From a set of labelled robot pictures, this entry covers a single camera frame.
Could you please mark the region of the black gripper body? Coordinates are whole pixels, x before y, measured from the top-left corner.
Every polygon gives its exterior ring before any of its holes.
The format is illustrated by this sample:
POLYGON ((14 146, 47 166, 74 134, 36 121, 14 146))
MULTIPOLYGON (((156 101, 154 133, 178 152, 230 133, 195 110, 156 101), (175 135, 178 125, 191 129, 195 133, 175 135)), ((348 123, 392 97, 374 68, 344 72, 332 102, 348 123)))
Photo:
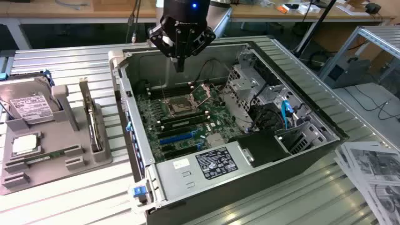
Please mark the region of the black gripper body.
POLYGON ((206 31, 208 0, 166 0, 162 29, 172 42, 195 40, 206 31))

